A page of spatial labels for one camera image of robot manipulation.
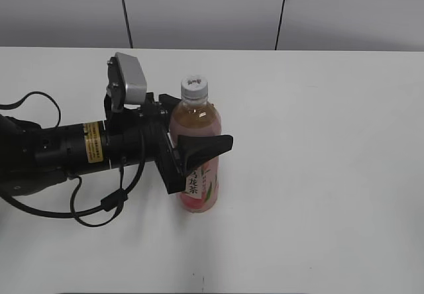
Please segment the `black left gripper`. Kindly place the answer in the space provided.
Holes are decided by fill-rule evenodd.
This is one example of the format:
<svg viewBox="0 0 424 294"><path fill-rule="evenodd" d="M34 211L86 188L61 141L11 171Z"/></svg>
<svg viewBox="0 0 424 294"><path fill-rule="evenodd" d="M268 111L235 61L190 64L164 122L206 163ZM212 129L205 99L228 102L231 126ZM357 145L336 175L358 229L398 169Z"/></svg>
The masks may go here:
<svg viewBox="0 0 424 294"><path fill-rule="evenodd" d="M166 191L171 195L185 189L184 175L191 174L209 160L232 150L234 138L231 135L179 135L178 154L168 132L170 117L180 102L180 98L165 93L159 94L158 100L155 100L154 94L150 92L146 94L143 105L135 109L124 108L120 113L115 113L111 110L109 96L105 96L105 156L112 168L138 166L136 175L125 189L126 193L135 188L147 162L156 164Z"/></svg>

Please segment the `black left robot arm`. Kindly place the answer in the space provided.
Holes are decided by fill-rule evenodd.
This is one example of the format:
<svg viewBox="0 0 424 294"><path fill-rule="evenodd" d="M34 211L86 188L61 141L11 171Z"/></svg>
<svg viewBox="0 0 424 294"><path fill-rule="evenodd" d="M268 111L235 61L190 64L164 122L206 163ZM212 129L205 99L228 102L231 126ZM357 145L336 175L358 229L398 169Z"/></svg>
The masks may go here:
<svg viewBox="0 0 424 294"><path fill-rule="evenodd" d="M111 110L104 121L42 128L34 122L1 117L1 189L31 195L75 175L155 162L169 194L186 188L186 178L204 163L231 150L233 137L168 136L170 113L179 99L152 93L135 109Z"/></svg>

